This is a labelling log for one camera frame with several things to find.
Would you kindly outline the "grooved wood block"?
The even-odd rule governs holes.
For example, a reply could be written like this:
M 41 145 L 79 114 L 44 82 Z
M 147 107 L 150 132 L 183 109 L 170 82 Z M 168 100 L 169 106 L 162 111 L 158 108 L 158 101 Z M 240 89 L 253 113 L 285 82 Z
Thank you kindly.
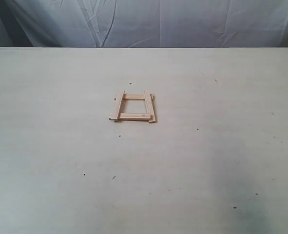
M 111 118 L 113 121 L 119 120 L 134 120 L 134 121 L 149 121 L 151 120 L 152 115 L 143 113 L 143 114 L 128 114 L 128 113 L 120 113 L 117 118 Z

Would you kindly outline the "wood strip with hole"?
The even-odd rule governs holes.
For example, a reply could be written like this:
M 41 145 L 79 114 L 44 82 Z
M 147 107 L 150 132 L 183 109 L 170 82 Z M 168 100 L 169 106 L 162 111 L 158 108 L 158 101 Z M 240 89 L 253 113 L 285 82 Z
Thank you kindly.
M 127 94 L 125 93 L 123 96 L 124 100 L 145 100 L 143 94 Z

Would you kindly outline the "white backdrop curtain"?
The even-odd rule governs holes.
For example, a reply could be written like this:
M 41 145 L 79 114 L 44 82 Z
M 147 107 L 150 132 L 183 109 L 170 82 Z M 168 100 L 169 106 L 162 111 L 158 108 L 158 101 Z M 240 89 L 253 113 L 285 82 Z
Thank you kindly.
M 288 0 L 0 0 L 0 47 L 288 47 Z

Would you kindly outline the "short wood strip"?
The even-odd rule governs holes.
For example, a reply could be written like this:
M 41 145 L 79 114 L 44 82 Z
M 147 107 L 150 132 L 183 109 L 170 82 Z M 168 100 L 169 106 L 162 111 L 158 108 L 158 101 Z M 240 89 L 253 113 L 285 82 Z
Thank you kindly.
M 149 123 L 156 123 L 154 107 L 153 107 L 153 99 L 149 91 L 144 91 L 144 99 L 147 112 L 151 115 L 151 119 Z

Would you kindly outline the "long thin wood strip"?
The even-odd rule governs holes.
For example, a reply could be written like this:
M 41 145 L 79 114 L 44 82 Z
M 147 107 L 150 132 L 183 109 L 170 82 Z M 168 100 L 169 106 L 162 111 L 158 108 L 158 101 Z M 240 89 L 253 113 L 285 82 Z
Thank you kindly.
M 121 109 L 121 104 L 123 101 L 125 91 L 121 90 L 115 95 L 115 107 L 113 112 L 110 114 L 109 120 L 112 121 L 118 121 L 119 120 L 119 114 Z

